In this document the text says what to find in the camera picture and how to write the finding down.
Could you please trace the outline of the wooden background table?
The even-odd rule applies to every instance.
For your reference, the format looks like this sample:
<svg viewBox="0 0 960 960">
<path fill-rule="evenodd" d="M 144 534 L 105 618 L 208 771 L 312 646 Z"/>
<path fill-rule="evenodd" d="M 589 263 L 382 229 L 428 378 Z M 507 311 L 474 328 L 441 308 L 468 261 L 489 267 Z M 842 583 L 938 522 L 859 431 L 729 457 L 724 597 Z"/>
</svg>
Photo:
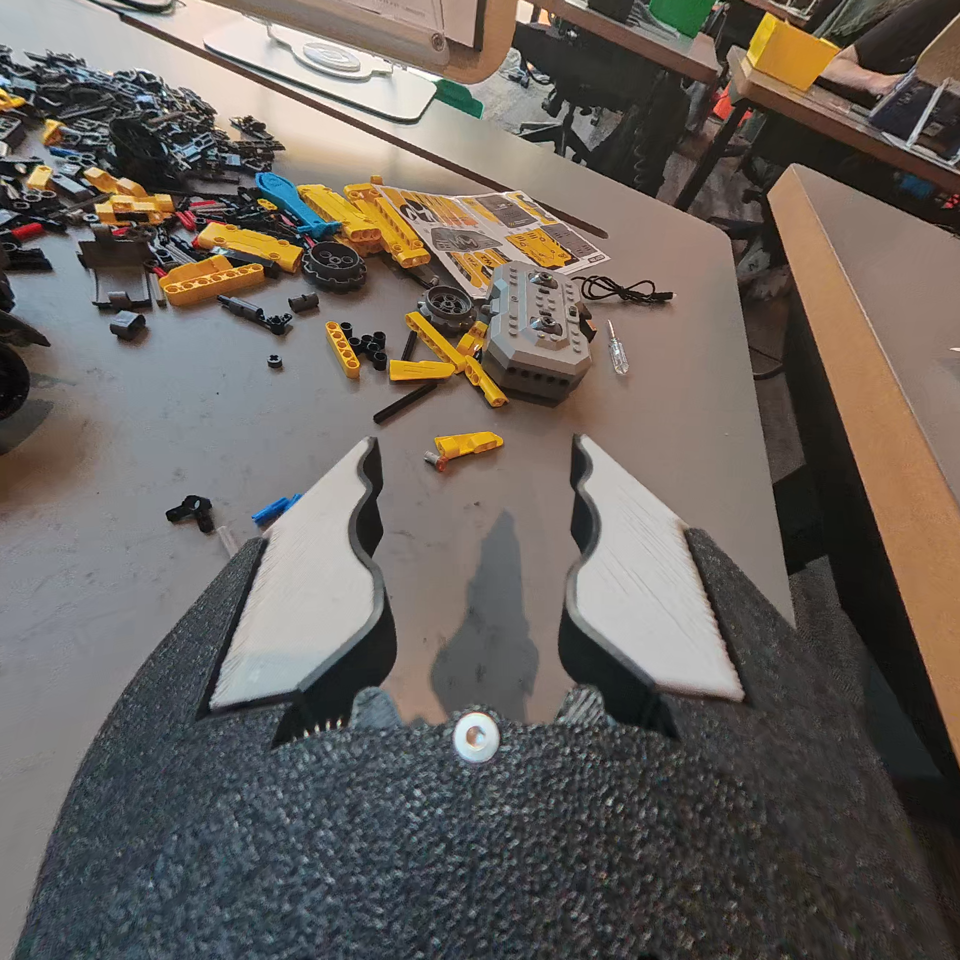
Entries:
<svg viewBox="0 0 960 960">
<path fill-rule="evenodd" d="M 958 237 L 794 164 L 783 362 L 841 606 L 958 782 Z"/>
<path fill-rule="evenodd" d="M 620 23 L 590 8 L 586 2 L 545 1 L 534 2 L 534 6 L 646 62 L 704 84 L 709 91 L 729 84 L 730 102 L 735 109 L 722 127 L 723 136 L 718 146 L 699 161 L 681 191 L 677 200 L 681 210 L 690 207 L 736 130 L 735 121 L 749 110 L 787 117 L 823 137 L 934 184 L 947 194 L 958 193 L 957 166 L 949 166 L 930 153 L 913 150 L 888 137 L 870 126 L 859 106 L 831 91 L 813 85 L 802 92 L 763 73 L 737 46 L 728 53 L 729 75 L 726 76 L 717 59 L 714 42 L 702 33 L 689 39 L 664 34 L 646 25 Z"/>
</svg>

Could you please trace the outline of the green box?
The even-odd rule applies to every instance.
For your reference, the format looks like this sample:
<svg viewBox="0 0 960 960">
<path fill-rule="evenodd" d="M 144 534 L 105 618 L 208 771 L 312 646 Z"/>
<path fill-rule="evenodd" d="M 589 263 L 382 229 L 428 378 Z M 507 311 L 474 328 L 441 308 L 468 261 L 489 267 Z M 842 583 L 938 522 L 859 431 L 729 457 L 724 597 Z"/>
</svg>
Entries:
<svg viewBox="0 0 960 960">
<path fill-rule="evenodd" d="M 693 39 L 707 22 L 715 1 L 660 1 L 649 2 L 649 12 L 659 23 L 679 35 Z"/>
</svg>

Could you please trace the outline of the short yellow toy beam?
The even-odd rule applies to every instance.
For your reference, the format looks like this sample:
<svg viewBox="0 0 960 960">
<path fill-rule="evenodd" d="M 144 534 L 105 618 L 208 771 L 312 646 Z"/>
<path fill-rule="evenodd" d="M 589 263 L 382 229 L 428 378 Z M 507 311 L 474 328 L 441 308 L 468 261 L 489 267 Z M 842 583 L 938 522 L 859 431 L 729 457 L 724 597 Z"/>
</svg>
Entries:
<svg viewBox="0 0 960 960">
<path fill-rule="evenodd" d="M 361 362 L 354 351 L 349 333 L 332 320 L 325 324 L 325 333 L 327 342 L 346 378 L 358 380 L 361 376 Z"/>
</svg>

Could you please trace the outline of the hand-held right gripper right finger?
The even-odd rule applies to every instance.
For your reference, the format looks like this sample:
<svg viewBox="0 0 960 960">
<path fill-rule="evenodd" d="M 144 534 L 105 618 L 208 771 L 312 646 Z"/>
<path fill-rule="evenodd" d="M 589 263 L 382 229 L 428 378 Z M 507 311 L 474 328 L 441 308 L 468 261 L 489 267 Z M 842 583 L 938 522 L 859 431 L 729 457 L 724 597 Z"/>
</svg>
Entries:
<svg viewBox="0 0 960 960">
<path fill-rule="evenodd" d="M 571 441 L 568 571 L 558 653 L 609 710 L 746 691 L 693 556 L 689 525 L 589 436 Z"/>
</svg>

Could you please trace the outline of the yellow striped leaflet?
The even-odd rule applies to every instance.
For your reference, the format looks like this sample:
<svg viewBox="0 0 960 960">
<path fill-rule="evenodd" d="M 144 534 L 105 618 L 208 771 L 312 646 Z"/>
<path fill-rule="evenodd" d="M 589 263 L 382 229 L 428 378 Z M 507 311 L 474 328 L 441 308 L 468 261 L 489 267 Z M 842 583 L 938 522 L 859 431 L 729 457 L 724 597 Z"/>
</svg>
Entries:
<svg viewBox="0 0 960 960">
<path fill-rule="evenodd" d="M 594 242 L 522 191 L 445 196 L 376 184 L 438 268 L 478 300 L 512 261 L 573 276 L 610 261 Z"/>
</svg>

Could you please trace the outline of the small yellow toy panel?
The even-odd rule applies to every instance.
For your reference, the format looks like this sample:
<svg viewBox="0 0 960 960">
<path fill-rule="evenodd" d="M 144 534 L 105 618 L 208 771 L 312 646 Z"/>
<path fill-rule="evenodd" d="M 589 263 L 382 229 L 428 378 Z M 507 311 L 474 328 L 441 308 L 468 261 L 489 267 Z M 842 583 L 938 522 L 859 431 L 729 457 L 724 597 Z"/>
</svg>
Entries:
<svg viewBox="0 0 960 960">
<path fill-rule="evenodd" d="M 424 461 L 439 473 L 449 463 L 468 455 L 480 454 L 503 447 L 504 440 L 492 431 L 477 431 L 434 438 L 435 448 L 423 454 Z"/>
</svg>

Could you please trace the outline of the yellow plastic bin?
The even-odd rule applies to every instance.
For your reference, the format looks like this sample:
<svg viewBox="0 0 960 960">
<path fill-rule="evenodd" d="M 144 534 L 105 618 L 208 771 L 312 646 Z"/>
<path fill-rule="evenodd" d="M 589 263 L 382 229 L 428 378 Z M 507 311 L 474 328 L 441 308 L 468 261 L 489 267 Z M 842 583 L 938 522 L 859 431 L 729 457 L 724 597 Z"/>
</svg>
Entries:
<svg viewBox="0 0 960 960">
<path fill-rule="evenodd" d="M 834 43 L 765 13 L 750 40 L 747 60 L 760 73 L 804 93 L 839 52 Z"/>
</svg>

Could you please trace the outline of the yellow toy brick vehicle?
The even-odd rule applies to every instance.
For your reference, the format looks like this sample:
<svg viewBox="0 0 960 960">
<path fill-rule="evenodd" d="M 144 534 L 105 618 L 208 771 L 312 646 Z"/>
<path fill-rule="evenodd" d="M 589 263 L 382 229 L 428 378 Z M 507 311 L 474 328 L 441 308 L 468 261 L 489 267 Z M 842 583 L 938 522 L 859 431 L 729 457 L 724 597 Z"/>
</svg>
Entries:
<svg viewBox="0 0 960 960">
<path fill-rule="evenodd" d="M 49 339 L 13 313 L 16 298 L 5 267 L 1 268 L 1 421 L 6 421 L 23 407 L 30 389 L 30 371 L 15 347 L 49 348 Z"/>
</svg>

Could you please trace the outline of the small black toy pin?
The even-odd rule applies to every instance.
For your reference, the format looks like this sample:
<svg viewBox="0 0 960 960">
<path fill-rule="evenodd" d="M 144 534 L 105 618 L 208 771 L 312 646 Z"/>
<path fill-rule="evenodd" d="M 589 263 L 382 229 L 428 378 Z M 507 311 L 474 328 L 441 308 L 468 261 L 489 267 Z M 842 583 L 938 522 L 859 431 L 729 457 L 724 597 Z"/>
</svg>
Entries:
<svg viewBox="0 0 960 960">
<path fill-rule="evenodd" d="M 171 523 L 193 520 L 204 534 L 214 532 L 212 504 L 210 498 L 188 494 L 179 504 L 165 511 L 165 518 Z"/>
</svg>

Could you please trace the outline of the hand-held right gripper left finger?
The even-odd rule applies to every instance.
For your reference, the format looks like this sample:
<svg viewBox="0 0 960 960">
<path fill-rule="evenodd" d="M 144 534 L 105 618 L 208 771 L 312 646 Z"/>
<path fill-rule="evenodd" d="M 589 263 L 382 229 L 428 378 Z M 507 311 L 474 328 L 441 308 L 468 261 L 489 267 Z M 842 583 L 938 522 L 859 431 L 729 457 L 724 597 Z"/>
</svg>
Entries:
<svg viewBox="0 0 960 960">
<path fill-rule="evenodd" d="M 382 488 L 367 436 L 272 523 L 211 678 L 212 714 L 289 703 L 345 715 L 386 680 L 398 641 L 374 558 Z"/>
</svg>

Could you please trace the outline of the black toy tyre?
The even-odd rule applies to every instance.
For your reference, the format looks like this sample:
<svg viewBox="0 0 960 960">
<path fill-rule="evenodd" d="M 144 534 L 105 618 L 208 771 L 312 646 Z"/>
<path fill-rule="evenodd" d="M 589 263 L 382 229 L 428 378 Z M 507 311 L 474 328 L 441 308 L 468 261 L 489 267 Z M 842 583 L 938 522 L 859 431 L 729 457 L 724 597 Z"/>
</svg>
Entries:
<svg viewBox="0 0 960 960">
<path fill-rule="evenodd" d="M 314 242 L 303 253 L 300 269 L 308 282 L 336 293 L 358 291 L 367 280 L 362 256 L 351 246 L 336 241 Z"/>
</svg>

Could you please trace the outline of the black office chair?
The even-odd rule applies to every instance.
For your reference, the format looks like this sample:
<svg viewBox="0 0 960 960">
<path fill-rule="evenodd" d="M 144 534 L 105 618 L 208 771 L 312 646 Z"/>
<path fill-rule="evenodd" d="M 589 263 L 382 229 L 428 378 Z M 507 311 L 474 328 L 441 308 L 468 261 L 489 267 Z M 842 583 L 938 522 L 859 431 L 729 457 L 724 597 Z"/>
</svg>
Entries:
<svg viewBox="0 0 960 960">
<path fill-rule="evenodd" d="M 523 124 L 518 135 L 531 143 L 550 142 L 554 152 L 622 185 L 656 198 L 666 163 L 684 135 L 690 98 L 679 73 L 591 33 L 565 27 L 517 23 L 512 48 L 522 63 L 544 73 L 553 92 L 543 103 L 561 123 Z M 576 111 L 600 108 L 620 120 L 596 146 L 588 147 L 572 128 Z"/>
</svg>

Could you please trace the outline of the grey toy battery hub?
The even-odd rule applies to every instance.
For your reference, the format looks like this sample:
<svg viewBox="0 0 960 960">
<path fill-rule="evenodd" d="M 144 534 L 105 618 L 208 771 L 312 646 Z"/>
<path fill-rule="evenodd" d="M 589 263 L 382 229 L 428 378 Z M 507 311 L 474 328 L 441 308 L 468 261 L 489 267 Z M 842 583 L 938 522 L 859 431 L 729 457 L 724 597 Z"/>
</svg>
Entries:
<svg viewBox="0 0 960 960">
<path fill-rule="evenodd" d="M 481 367 L 505 394 L 547 405 L 575 391 L 593 359 L 573 283 L 556 270 L 521 261 L 497 266 L 481 312 Z"/>
</svg>

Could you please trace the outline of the pile of loose toy bricks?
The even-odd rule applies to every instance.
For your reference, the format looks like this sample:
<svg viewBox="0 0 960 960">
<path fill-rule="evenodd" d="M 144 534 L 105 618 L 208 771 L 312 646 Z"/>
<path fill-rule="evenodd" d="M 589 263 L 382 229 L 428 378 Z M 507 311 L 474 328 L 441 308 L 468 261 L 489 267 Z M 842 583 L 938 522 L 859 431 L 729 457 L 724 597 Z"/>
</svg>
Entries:
<svg viewBox="0 0 960 960">
<path fill-rule="evenodd" d="M 2 46 L 2 267 L 54 271 L 47 235 L 88 229 L 77 258 L 90 304 L 110 315 L 121 342 L 146 333 L 143 311 L 218 300 L 283 336 L 294 315 L 318 308 L 302 274 L 314 242 L 295 218 L 262 198 L 258 172 L 285 147 L 252 115 L 232 116 L 231 138 L 214 108 L 186 87 L 144 70 L 101 71 L 71 54 L 16 59 Z M 338 192 L 294 184 L 326 221 L 327 241 L 364 260 L 382 255 L 425 289 L 439 285 L 430 254 L 375 185 Z M 17 299 L 12 313 L 17 308 Z"/>
</svg>

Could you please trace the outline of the grey toy wheel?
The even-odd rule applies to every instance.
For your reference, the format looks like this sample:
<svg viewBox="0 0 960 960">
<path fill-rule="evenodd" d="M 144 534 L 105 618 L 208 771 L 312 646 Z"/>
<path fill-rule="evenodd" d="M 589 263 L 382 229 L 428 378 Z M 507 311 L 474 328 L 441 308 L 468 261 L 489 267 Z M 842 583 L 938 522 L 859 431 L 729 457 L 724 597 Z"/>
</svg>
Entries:
<svg viewBox="0 0 960 960">
<path fill-rule="evenodd" d="M 417 311 L 445 336 L 462 336 L 477 318 L 474 300 L 456 286 L 435 285 L 417 303 Z"/>
</svg>

